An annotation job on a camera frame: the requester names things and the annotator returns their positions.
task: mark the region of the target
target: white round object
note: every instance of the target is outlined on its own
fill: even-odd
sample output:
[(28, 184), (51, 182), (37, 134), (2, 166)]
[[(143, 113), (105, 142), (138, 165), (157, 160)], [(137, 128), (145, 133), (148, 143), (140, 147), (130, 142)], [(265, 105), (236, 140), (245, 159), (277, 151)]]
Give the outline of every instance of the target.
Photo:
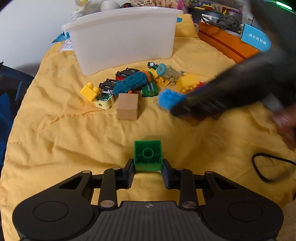
[(100, 10), (102, 12), (102, 11), (117, 9), (117, 8), (120, 8), (120, 6), (117, 2), (107, 0), (107, 1), (102, 2)]

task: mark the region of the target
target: yellow bedsheet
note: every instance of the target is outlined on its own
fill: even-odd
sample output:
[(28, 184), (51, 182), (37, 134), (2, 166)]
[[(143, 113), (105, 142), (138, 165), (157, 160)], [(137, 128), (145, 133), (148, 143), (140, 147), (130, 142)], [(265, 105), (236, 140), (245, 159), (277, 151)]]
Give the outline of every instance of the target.
[[(188, 15), (183, 18), (177, 24), (172, 58), (156, 63), (195, 73), (201, 81), (234, 64), (198, 38)], [(100, 174), (107, 168), (123, 167), (133, 157), (135, 140), (161, 140), (163, 157), (173, 167), (188, 168), (196, 174), (215, 171), (280, 206), (292, 200), (296, 192), (293, 179), (265, 184), (251, 165), (256, 152), (295, 159), (262, 104), (231, 110), (218, 121), (207, 118), (192, 127), (160, 109), (157, 97), (140, 98), (139, 119), (118, 120), (116, 106), (97, 109), (79, 91), (88, 82), (98, 86), (106, 78), (114, 78), (126, 67), (148, 70), (147, 61), (84, 76), (74, 52), (58, 52), (60, 47), (54, 45), (44, 56), (9, 137), (0, 187), (6, 241), (18, 240), (12, 224), (18, 203), (82, 170)], [(166, 190), (160, 173), (141, 173), (135, 175), (130, 190), (118, 191), (118, 200), (177, 201), (178, 191)]]

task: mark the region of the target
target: black cable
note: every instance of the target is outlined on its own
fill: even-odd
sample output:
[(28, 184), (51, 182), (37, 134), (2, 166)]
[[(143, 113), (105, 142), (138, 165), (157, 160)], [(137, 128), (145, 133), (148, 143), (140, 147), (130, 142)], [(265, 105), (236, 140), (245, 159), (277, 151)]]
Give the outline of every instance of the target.
[(283, 161), (283, 162), (287, 162), (287, 163), (290, 163), (290, 164), (296, 166), (296, 163), (295, 163), (295, 162), (293, 162), (293, 161), (291, 161), (291, 160), (288, 160), (288, 159), (285, 159), (285, 158), (281, 158), (281, 157), (278, 157), (278, 156), (273, 156), (273, 155), (266, 154), (266, 153), (262, 153), (262, 152), (254, 154), (254, 155), (252, 156), (252, 164), (253, 164), (253, 167), (254, 167), (256, 173), (258, 174), (258, 176), (260, 177), (260, 179), (261, 179), (262, 181), (264, 181), (265, 183), (273, 183), (273, 182), (281, 181), (282, 179), (286, 178), (288, 175), (282, 176), (282, 177), (280, 177), (280, 178), (276, 178), (276, 179), (274, 179), (274, 180), (270, 180), (270, 179), (264, 177), (264, 176), (262, 175), (262, 173), (259, 171), (259, 169), (258, 169), (258, 167), (257, 167), (257, 165), (256, 165), (256, 163), (255, 163), (255, 158), (256, 158), (257, 156), (269, 157), (269, 158), (276, 159), (276, 160)]
[(240, 22), (239, 22), (238, 18), (235, 16), (224, 15), (224, 16), (218, 18), (217, 22), (212, 21), (211, 19), (209, 19), (206, 16), (202, 16), (201, 19), (204, 22), (206, 22), (210, 25), (213, 25), (217, 28), (226, 29), (226, 30), (230, 30), (233, 32), (237, 32), (240, 30)]

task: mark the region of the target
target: white plastic bin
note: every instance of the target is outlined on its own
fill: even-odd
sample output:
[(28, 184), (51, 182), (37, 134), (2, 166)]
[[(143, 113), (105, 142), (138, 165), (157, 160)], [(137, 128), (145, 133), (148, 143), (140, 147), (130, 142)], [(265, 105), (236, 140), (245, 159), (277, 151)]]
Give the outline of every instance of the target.
[(97, 12), (62, 26), (85, 75), (138, 61), (172, 56), (177, 15), (164, 7)]

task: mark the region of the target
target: brown wooden block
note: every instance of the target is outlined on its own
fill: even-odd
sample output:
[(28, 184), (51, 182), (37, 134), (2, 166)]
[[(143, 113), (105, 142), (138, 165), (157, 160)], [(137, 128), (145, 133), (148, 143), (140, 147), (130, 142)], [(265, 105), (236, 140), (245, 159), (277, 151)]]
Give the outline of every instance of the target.
[(117, 99), (117, 118), (136, 121), (138, 119), (138, 94), (120, 93)]

